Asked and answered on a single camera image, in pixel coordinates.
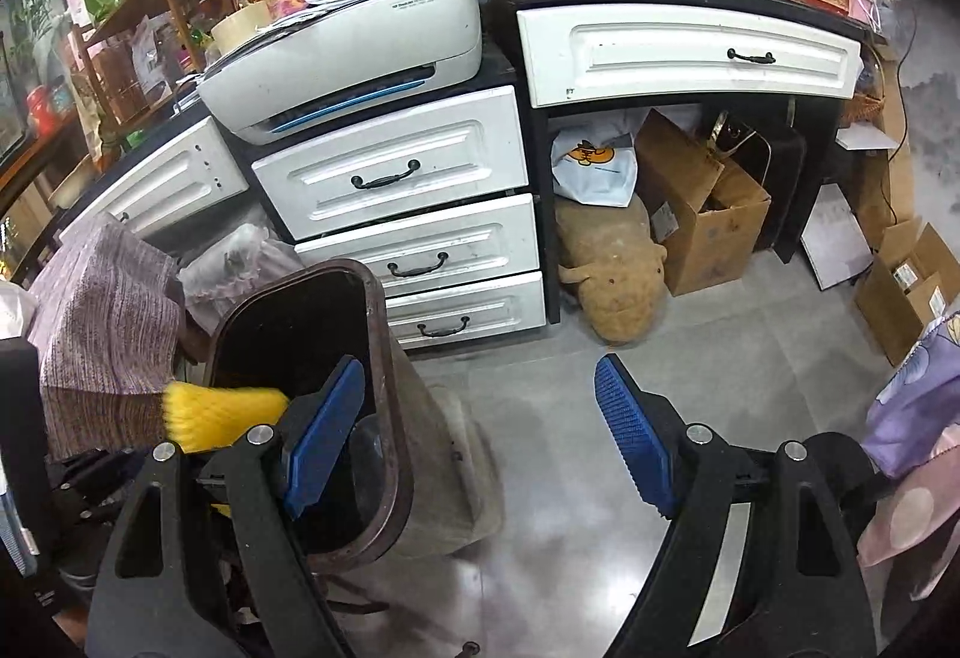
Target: white drawer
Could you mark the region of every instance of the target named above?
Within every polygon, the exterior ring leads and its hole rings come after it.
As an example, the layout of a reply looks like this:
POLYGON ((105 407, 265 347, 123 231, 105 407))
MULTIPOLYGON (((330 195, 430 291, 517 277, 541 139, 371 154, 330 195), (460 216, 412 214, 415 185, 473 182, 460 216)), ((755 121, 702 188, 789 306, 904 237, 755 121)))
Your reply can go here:
POLYGON ((212 116, 121 176, 64 230, 109 212, 138 236, 172 225, 247 189, 212 116))
POLYGON ((512 86, 328 133, 253 172, 295 241, 527 184, 512 86))
POLYGON ((626 95, 787 92, 851 98, 860 44, 698 6, 584 5, 517 12, 534 108, 626 95), (731 60, 773 55, 771 65, 731 60))
POLYGON ((544 278, 536 271, 390 298, 387 321, 407 350, 539 328, 546 325, 544 278))
POLYGON ((296 252, 306 265, 359 260, 388 298, 539 268, 529 193, 337 233, 299 244, 296 252))

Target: cardboard box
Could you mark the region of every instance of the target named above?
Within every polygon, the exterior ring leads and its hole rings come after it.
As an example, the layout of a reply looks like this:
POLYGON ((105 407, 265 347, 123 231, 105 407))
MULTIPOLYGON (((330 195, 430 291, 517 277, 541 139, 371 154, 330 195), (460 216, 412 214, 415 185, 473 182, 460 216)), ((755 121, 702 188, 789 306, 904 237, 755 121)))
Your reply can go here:
POLYGON ((857 307, 894 366, 960 293, 960 262, 933 226, 917 233, 918 218, 887 228, 856 291, 857 307))
MULTIPOLYGON (((898 62, 887 46, 877 48, 877 55, 880 56, 883 70, 885 98, 883 110, 874 119, 874 124, 899 143, 906 131, 906 115, 904 101, 896 84, 898 62)), ((899 151, 865 152, 857 174, 856 189, 853 209, 857 222, 871 248, 880 249, 887 228, 909 222, 915 215, 909 137, 904 139, 899 151)))
POLYGON ((683 295, 743 276, 770 208, 766 190, 656 110, 635 144, 637 194, 650 212, 654 238, 666 247, 670 292, 683 295))

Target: drawer handle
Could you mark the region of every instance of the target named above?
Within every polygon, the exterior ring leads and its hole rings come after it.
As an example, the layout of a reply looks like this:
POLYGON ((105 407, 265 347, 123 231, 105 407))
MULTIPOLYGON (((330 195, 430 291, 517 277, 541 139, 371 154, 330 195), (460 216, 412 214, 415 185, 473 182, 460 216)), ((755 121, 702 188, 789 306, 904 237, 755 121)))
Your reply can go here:
POLYGON ((436 265, 431 265, 428 268, 411 268, 409 271, 397 271, 397 264, 395 262, 387 263, 387 270, 390 271, 397 279, 409 279, 414 276, 424 276, 426 274, 432 274, 438 268, 443 268, 443 264, 450 259, 450 255, 446 252, 438 252, 437 260, 440 260, 436 265))
POLYGON ((743 62, 756 62, 757 65, 773 65, 774 62, 776 62, 776 57, 774 57, 770 52, 767 52, 762 57, 744 57, 742 54, 737 54, 736 49, 727 49, 727 59, 743 60, 743 62))
POLYGON ((426 336, 427 338, 446 338, 448 335, 456 335, 458 333, 464 332, 467 329, 469 324, 469 317, 461 317, 460 322, 463 323, 459 328, 449 328, 447 330, 434 330, 434 332, 427 332, 426 325, 421 323, 416 326, 416 329, 421 332, 421 335, 426 336))
POLYGON ((410 169, 406 173, 398 173, 396 176, 384 176, 382 179, 374 179, 372 182, 364 183, 363 179, 359 176, 354 176, 350 179, 350 183, 357 188, 357 190, 376 190, 378 187, 385 187, 386 185, 393 185, 397 182, 406 179, 411 173, 419 170, 419 160, 411 160, 407 163, 407 167, 410 169))

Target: cable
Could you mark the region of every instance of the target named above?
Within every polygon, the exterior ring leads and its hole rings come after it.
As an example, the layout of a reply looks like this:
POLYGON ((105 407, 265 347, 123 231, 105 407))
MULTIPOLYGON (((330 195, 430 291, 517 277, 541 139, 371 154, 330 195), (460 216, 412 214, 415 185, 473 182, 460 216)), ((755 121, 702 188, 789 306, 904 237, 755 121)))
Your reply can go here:
MULTIPOLYGON (((904 100, 904 88, 901 86, 901 81, 899 81, 899 74, 901 73, 902 68, 904 67, 904 62, 906 58, 910 56, 910 52, 913 51, 913 43, 917 39, 917 28, 919 26, 919 20, 917 19, 917 8, 914 6, 913 2, 910 3, 910 11, 913 13, 913 33, 910 35, 910 43, 906 47, 904 55, 901 57, 898 65, 896 66, 896 88, 899 91, 899 99, 901 99, 901 105, 904 107, 904 137, 899 142, 898 146, 894 150, 894 153, 891 154, 889 160, 887 161, 887 167, 889 168, 893 161, 896 159, 896 155, 899 155, 899 151, 904 148, 906 144, 906 137, 910 134, 910 118, 907 114, 906 101, 904 100)), ((894 207, 891 205, 890 201, 887 199, 886 193, 883 191, 883 177, 880 177, 880 196, 883 198, 883 202, 887 205, 887 209, 890 209, 890 214, 893 214, 894 225, 899 225, 899 217, 896 216, 894 207)))

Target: stuffed animal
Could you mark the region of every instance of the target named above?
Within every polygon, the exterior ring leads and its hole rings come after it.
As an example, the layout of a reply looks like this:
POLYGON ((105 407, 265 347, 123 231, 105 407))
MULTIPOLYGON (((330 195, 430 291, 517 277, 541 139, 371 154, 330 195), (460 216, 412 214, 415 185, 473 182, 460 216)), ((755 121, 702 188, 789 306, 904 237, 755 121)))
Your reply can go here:
POLYGON ((557 226, 565 261, 573 266, 560 267, 560 281, 576 284, 593 329, 612 344, 640 338, 666 292, 666 250, 650 238, 640 198, 626 209, 557 198, 557 226))

